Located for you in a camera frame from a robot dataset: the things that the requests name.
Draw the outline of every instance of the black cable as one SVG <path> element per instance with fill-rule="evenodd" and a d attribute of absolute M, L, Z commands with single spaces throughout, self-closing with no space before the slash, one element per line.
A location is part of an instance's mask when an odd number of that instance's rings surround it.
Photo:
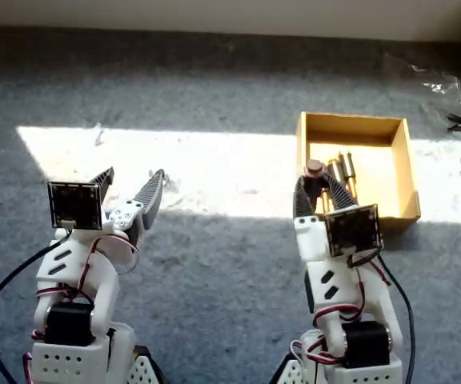
<path fill-rule="evenodd" d="M 391 281 L 394 283 L 396 288 L 398 289 L 405 305 L 407 306 L 408 312 L 408 328 L 410 332 L 410 360 L 408 362 L 408 369 L 407 369 L 407 377 L 405 378 L 405 384 L 410 384 L 412 382 L 412 376 L 414 375 L 414 364 L 415 364 L 415 326 L 414 326 L 414 311 L 412 310 L 412 305 L 410 304 L 410 300 L 408 299 L 407 294 L 399 284 L 398 280 L 394 277 L 391 270 L 387 267 L 385 262 L 383 261 L 382 256 L 380 253 L 378 254 L 378 260 L 382 265 L 383 270 L 389 275 Z"/>
<path fill-rule="evenodd" d="M 46 248 L 40 250 L 39 252 L 37 252 L 35 255 L 31 256 L 30 258 L 28 258 L 23 264 L 21 264 L 20 266 L 18 266 L 17 268 L 15 268 L 12 272 L 10 272 L 10 274 L 8 276 L 6 276 L 2 282 L 0 282 L 0 293 L 1 291 L 3 290 L 3 288 L 5 288 L 5 286 L 8 285 L 9 282 L 11 282 L 15 276 L 17 276 L 18 274 L 20 274 L 21 272 L 24 271 L 25 268 L 27 268 L 30 264 L 32 264 L 33 262 L 36 262 L 37 260 L 39 260 L 40 258 L 42 258 L 45 254 L 47 254 L 48 252 L 52 251 L 54 248 L 57 248 L 58 246 L 60 246 L 61 244 L 63 244 L 70 236 L 70 232 L 67 233 L 66 237 L 64 237 L 62 240 L 60 240 L 59 242 L 56 242 L 55 244 L 53 245 L 50 245 L 50 246 L 47 246 Z M 8 371 L 8 369 L 5 367 L 5 364 L 3 363 L 3 361 L 1 360 L 0 358 L 0 372 L 1 374 L 5 377 L 6 381 L 9 383 L 9 384 L 17 384 L 17 382 L 15 381 L 15 379 L 12 377 L 12 375 L 10 374 L 10 372 Z"/>

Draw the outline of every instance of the white wall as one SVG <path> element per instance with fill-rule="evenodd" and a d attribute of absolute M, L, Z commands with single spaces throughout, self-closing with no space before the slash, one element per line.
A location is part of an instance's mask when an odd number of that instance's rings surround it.
<path fill-rule="evenodd" d="M 0 25 L 461 41 L 461 0 L 0 0 Z"/>

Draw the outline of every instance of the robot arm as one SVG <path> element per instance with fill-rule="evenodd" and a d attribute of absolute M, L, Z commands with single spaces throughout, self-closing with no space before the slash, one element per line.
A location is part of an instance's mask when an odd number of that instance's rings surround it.
<path fill-rule="evenodd" d="M 158 213 L 164 173 L 106 215 L 101 201 L 112 178 L 108 170 L 87 184 L 49 184 L 56 238 L 72 232 L 37 273 L 34 384 L 165 382 L 148 350 L 136 349 L 134 331 L 112 322 L 120 287 L 114 264 L 138 261 L 136 246 Z"/>
<path fill-rule="evenodd" d="M 323 188 L 334 196 L 336 210 L 316 216 L 315 194 Z M 294 216 L 317 328 L 291 343 L 271 383 L 300 378 L 310 384 L 400 384 L 402 364 L 395 352 L 402 345 L 401 330 L 388 282 L 374 263 L 383 245 L 376 206 L 358 206 L 323 169 L 299 179 Z"/>

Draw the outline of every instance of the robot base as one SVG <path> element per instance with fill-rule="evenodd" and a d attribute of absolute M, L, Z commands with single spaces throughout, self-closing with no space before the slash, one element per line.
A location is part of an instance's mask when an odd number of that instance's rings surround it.
<path fill-rule="evenodd" d="M 304 372 L 298 360 L 292 358 L 292 355 L 287 356 L 282 366 L 282 371 L 277 371 L 271 384 L 401 384 L 403 382 L 401 360 L 393 354 L 391 364 L 388 366 L 347 369 L 342 366 L 323 368 L 319 365 L 316 370 L 317 378 L 314 370 Z"/>
<path fill-rule="evenodd" d="M 117 322 L 111 328 L 113 338 L 98 338 L 86 347 L 36 342 L 34 384 L 166 384 L 148 349 L 134 346 L 133 329 Z"/>

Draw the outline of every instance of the open cardboard tray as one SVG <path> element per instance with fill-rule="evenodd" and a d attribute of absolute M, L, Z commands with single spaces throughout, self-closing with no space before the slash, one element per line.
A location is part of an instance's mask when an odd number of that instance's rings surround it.
<path fill-rule="evenodd" d="M 382 231 L 421 217 L 406 119 L 302 112 L 296 135 L 298 174 L 310 158 L 328 163 L 351 152 L 359 204 L 378 204 Z"/>

